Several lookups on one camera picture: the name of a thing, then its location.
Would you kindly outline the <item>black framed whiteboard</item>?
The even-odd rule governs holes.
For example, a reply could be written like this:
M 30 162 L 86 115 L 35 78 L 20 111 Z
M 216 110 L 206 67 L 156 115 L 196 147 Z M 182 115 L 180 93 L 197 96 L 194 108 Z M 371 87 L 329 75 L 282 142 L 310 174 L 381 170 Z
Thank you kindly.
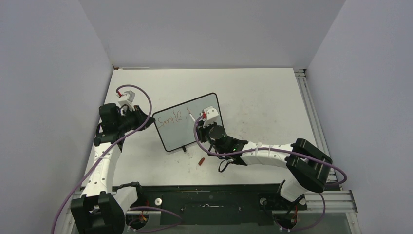
M 191 119 L 188 111 L 196 120 L 202 111 L 209 106 L 213 106 L 218 112 L 220 111 L 216 93 L 209 93 L 152 114 L 165 151 L 172 152 L 195 142 L 193 134 L 195 122 Z

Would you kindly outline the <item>red marker cap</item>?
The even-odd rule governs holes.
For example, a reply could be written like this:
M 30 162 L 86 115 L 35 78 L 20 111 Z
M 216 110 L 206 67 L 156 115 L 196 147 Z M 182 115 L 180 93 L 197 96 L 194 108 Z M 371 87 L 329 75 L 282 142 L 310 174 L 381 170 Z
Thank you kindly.
M 198 165 L 201 166 L 203 164 L 203 162 L 205 161 L 205 157 L 201 158 L 198 162 Z

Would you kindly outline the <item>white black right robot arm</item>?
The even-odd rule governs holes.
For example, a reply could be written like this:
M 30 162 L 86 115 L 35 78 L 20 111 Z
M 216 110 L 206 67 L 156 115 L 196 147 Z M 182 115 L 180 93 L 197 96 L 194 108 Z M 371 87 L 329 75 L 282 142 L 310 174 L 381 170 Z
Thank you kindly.
M 275 196 L 282 209 L 298 203 L 306 192 L 323 193 L 327 186 L 331 158 L 305 139 L 285 145 L 254 143 L 233 138 L 222 125 L 202 117 L 195 120 L 193 131 L 197 145 L 225 166 L 266 165 L 289 170 L 291 176 L 280 183 Z

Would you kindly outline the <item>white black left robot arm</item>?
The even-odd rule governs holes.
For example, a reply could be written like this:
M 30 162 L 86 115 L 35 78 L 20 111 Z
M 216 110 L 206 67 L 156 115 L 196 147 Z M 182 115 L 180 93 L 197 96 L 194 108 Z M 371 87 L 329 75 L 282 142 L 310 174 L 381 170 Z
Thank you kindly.
M 121 234 L 129 207 L 139 210 L 145 196 L 132 182 L 113 191 L 117 161 L 123 150 L 125 136 L 150 127 L 154 118 L 139 106 L 122 111 L 115 103 L 99 107 L 101 123 L 94 139 L 94 164 L 87 173 L 87 184 L 79 198 L 70 205 L 77 230 L 81 234 Z

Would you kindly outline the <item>black base frame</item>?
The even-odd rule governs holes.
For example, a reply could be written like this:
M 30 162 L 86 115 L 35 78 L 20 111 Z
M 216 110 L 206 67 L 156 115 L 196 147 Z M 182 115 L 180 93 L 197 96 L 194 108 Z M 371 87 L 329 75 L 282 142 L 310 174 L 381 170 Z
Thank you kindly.
M 143 186 L 138 189 L 137 207 L 126 215 L 126 224 L 142 231 L 154 220 L 151 212 L 159 212 L 161 225 L 258 225 L 281 226 L 284 230 L 308 230 L 326 223 L 322 214 L 307 225 L 299 212 L 308 211 L 309 204 L 300 196 L 288 202 L 280 195 L 280 184 Z

